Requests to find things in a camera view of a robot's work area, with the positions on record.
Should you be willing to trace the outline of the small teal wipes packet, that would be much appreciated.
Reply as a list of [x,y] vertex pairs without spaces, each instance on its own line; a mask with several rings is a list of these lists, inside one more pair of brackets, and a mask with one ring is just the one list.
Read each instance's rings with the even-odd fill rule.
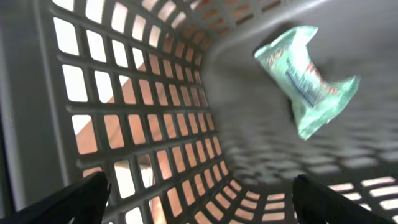
[[356,94],[360,78],[330,83],[313,64],[307,44],[314,26],[297,26],[260,47],[254,58],[291,100],[298,135],[307,140],[338,116]]

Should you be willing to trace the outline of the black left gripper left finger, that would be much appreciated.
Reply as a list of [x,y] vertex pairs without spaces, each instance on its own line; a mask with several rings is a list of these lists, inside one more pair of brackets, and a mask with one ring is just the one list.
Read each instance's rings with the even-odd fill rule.
[[102,171],[94,172],[51,196],[26,207],[1,224],[101,224],[111,184]]

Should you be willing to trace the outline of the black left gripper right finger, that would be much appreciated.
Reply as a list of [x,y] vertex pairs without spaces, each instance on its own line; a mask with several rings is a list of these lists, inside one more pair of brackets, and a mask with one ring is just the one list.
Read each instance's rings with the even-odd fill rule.
[[306,175],[294,179],[292,203],[300,224],[392,224]]

